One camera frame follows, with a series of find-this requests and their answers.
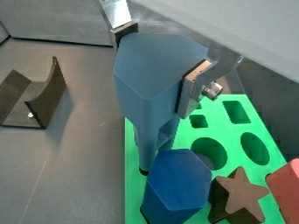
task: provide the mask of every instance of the toy block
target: toy block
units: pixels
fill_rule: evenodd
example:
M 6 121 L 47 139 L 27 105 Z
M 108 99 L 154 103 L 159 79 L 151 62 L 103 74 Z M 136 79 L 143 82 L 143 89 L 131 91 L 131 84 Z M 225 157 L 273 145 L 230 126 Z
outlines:
M 223 219 L 231 224 L 255 224 L 266 221 L 258 200 L 270 191 L 249 181 L 245 168 L 241 166 L 227 178 L 218 176 L 210 189 L 210 222 Z
M 191 150 L 158 153 L 147 176 L 142 213 L 151 224 L 184 223 L 207 204 L 211 170 Z
M 299 223 L 299 158 L 266 177 L 287 224 Z
M 126 223 L 146 224 L 140 214 L 146 177 L 138 170 L 134 128 L 126 119 Z M 286 165 L 286 159 L 245 94 L 223 94 L 217 101 L 203 98 L 191 116 L 180 120 L 172 147 L 191 149 L 210 167 L 213 179 L 227 177 L 242 166 L 251 184 L 267 187 L 267 174 Z M 265 223 L 285 224 L 273 193 L 258 203 L 266 217 Z M 211 224 L 210 211 L 211 203 L 207 203 L 184 224 Z M 229 223 L 225 219 L 218 224 Z

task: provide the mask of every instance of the red block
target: red block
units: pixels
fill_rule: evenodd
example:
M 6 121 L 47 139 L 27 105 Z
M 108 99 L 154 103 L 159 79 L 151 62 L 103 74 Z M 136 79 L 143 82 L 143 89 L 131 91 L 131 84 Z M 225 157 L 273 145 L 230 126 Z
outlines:
M 287 224 L 299 224 L 299 158 L 266 177 Z

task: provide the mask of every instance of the square hole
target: square hole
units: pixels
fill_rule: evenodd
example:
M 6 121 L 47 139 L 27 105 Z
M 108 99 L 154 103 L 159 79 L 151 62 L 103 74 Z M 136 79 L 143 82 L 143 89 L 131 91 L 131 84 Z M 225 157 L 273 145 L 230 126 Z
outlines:
M 223 105 L 233 123 L 250 123 L 247 112 L 239 101 L 225 101 Z
M 208 128 L 208 123 L 204 115 L 191 115 L 190 119 L 191 119 L 191 126 L 195 129 Z

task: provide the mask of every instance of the black metal bracket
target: black metal bracket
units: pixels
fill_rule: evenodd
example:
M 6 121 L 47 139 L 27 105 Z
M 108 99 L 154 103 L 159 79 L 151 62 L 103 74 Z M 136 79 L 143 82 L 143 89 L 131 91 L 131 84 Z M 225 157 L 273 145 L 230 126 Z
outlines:
M 0 125 L 47 129 L 66 88 L 56 57 L 46 82 L 31 81 L 14 70 L 0 84 Z

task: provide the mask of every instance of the shape hole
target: shape hole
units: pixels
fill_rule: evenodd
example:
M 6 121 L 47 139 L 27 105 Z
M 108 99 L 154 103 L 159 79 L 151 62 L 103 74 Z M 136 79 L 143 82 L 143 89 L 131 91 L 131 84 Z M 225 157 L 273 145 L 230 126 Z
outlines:
M 247 112 L 239 101 L 225 101 L 223 105 L 233 123 L 250 123 Z
M 202 105 L 199 104 L 198 108 L 196 109 L 202 109 Z
M 195 129 L 208 128 L 207 120 L 204 115 L 190 115 L 191 126 Z
M 213 138 L 198 138 L 191 145 L 191 150 L 213 171 L 219 170 L 229 161 L 226 149 Z
M 241 144 L 249 158 L 259 165 L 267 165 L 270 161 L 265 143 L 257 135 L 246 132 L 241 137 Z

